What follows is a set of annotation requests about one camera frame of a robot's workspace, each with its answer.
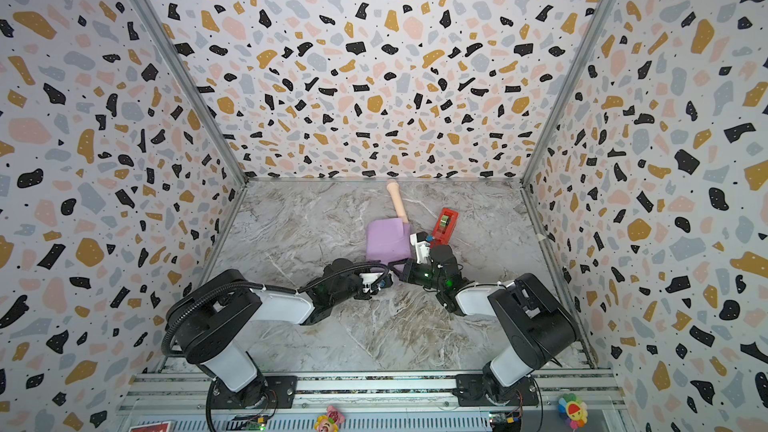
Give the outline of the pink wrapping paper sheet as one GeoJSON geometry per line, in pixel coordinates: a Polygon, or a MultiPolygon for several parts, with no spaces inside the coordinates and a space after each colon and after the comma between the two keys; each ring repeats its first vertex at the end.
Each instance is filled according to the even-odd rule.
{"type": "Polygon", "coordinates": [[[412,257],[410,235],[411,224],[400,218],[371,222],[366,232],[366,260],[394,263],[395,270],[400,273],[405,260],[412,257]]]}

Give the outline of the red tape dispenser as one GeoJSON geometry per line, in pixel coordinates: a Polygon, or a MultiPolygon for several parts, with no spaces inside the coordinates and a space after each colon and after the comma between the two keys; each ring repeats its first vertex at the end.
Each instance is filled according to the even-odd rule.
{"type": "Polygon", "coordinates": [[[449,244],[453,231],[455,230],[458,217],[458,212],[449,208],[442,209],[431,234],[431,247],[449,244]]]}

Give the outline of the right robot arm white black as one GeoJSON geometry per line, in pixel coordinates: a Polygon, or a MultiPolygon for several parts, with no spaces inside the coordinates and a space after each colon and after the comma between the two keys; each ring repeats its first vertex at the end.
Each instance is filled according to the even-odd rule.
{"type": "Polygon", "coordinates": [[[571,315],[540,279],[525,273],[509,282],[466,279],[448,245],[430,249],[425,263],[401,259],[390,264],[398,279],[435,294],[440,305],[460,317],[494,317],[508,346],[483,367],[482,390],[502,402],[523,379],[577,340],[571,315]]]}

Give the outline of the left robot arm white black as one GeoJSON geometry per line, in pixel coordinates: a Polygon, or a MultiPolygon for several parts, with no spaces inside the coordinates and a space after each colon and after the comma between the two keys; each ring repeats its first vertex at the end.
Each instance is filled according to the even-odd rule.
{"type": "Polygon", "coordinates": [[[227,269],[166,313],[162,353],[183,358],[232,393],[262,387],[263,376],[237,336],[254,321],[315,325],[347,300],[368,300],[392,285],[380,262],[337,259],[299,288],[256,283],[227,269]]]}

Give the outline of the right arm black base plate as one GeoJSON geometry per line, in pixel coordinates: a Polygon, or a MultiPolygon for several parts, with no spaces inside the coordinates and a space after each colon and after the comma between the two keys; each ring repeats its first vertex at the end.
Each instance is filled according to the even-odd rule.
{"type": "Polygon", "coordinates": [[[459,374],[452,394],[462,407],[520,407],[539,404],[538,389],[530,377],[511,386],[498,383],[490,373],[459,374]]]}

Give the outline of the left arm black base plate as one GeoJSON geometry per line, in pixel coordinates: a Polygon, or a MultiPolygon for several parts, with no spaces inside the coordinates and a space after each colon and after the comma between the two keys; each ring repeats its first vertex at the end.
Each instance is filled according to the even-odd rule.
{"type": "Polygon", "coordinates": [[[207,407],[211,410],[290,409],[297,391],[295,375],[259,375],[239,392],[232,392],[221,379],[211,384],[207,407]]]}

